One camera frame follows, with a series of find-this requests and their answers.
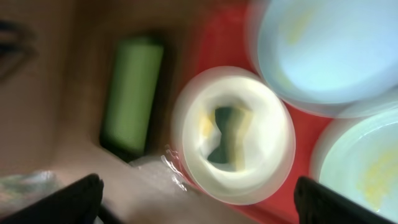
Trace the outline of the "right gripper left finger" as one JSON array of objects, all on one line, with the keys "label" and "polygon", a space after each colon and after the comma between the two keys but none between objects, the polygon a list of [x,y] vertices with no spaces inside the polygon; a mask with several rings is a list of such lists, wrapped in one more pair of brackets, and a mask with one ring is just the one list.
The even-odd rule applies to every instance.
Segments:
[{"label": "right gripper left finger", "polygon": [[103,198],[104,183],[96,174],[8,215],[1,224],[92,224]]}]

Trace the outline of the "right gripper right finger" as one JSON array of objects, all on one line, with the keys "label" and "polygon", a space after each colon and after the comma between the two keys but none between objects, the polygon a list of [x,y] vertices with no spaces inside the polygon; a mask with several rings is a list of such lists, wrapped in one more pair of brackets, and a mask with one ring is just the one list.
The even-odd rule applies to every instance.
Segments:
[{"label": "right gripper right finger", "polygon": [[300,224],[393,224],[311,178],[298,178],[294,204]]}]

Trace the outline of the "white plate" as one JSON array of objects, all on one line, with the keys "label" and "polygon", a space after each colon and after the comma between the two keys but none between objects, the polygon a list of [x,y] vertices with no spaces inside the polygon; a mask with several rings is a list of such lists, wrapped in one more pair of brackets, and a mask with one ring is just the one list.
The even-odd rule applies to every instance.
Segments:
[{"label": "white plate", "polygon": [[[214,112],[224,106],[252,111],[243,140],[242,171],[223,171],[207,160],[220,134]],[[239,67],[210,68],[184,86],[175,104],[171,137],[187,178],[209,196],[231,205],[269,198],[294,163],[295,132],[287,108],[257,75]]]}]

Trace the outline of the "green and yellow sponge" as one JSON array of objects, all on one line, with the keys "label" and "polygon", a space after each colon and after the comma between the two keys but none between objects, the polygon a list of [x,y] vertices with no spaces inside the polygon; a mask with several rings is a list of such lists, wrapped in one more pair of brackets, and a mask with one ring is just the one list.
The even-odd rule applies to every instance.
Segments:
[{"label": "green and yellow sponge", "polygon": [[224,106],[214,112],[215,124],[220,132],[216,147],[207,156],[208,162],[228,172],[245,169],[243,140],[252,120],[252,111],[244,107]]}]

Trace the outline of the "light blue plate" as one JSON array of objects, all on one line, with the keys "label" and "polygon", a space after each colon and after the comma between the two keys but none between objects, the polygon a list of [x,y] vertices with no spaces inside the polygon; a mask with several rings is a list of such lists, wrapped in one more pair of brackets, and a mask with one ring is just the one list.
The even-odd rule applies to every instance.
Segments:
[{"label": "light blue plate", "polygon": [[397,0],[251,1],[248,52],[288,104],[329,118],[397,108]]}]

